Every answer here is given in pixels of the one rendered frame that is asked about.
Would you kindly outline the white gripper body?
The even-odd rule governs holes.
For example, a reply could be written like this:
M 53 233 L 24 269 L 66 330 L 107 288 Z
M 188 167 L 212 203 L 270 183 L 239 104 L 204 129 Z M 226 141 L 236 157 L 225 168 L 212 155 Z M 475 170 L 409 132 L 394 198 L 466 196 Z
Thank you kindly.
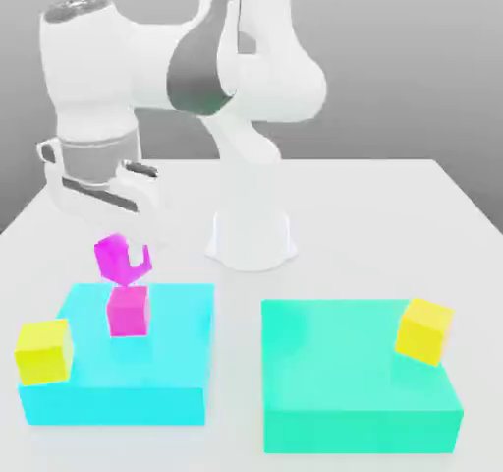
M 52 200 L 65 213 L 141 245 L 167 242 L 166 210 L 155 167 L 121 163 L 116 175 L 100 186 L 65 175 L 57 164 L 45 164 L 44 172 Z

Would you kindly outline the small yellow cube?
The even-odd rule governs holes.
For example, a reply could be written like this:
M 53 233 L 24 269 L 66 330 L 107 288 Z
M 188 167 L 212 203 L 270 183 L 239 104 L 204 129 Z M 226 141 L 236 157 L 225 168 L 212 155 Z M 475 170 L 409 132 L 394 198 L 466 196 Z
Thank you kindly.
M 67 381 L 73 358 L 74 344 L 66 319 L 22 325 L 15 360 L 23 386 Z
M 438 367 L 454 311 L 413 298 L 401 315 L 395 351 L 432 367 Z

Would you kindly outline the large cyan box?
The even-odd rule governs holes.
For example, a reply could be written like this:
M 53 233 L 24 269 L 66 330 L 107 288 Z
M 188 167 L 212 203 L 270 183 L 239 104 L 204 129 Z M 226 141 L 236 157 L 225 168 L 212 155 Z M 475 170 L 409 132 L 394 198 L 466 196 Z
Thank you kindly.
M 68 381 L 19 386 L 33 426 L 198 426 L 205 421 L 213 330 L 210 283 L 151 283 L 146 336 L 113 337 L 109 283 L 77 283 L 58 316 L 74 360 Z

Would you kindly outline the large turquoise box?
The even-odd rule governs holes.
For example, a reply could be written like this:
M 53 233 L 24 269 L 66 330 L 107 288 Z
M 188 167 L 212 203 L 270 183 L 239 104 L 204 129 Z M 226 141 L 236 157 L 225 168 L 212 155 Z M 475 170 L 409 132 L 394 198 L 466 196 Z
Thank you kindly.
M 396 353 L 404 299 L 261 304 L 267 453 L 451 453 L 464 416 L 443 366 Z

